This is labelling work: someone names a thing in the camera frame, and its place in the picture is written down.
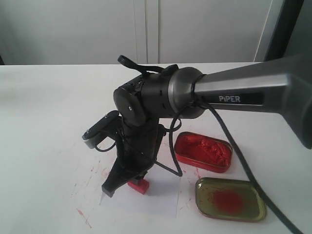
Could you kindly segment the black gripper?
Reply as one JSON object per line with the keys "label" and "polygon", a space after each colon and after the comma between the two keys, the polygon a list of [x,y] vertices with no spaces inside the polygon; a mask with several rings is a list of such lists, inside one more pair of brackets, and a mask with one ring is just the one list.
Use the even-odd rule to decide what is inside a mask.
{"label": "black gripper", "polygon": [[154,121],[139,127],[115,121],[114,127],[118,136],[117,145],[121,149],[117,151],[117,159],[101,186],[109,197],[130,180],[135,180],[139,187],[149,186],[145,176],[156,163],[160,144],[166,135],[164,126]]}

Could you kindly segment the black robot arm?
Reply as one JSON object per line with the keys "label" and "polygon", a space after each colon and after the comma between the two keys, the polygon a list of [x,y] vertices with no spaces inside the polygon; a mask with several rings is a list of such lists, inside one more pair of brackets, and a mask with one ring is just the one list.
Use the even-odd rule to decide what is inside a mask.
{"label": "black robot arm", "polygon": [[114,126],[117,159],[102,185],[116,189],[144,174],[156,158],[161,118],[193,119],[205,110],[278,113],[301,143],[312,147],[312,58],[308,54],[270,60],[212,74],[196,68],[118,61],[139,76],[114,91],[120,113]]}

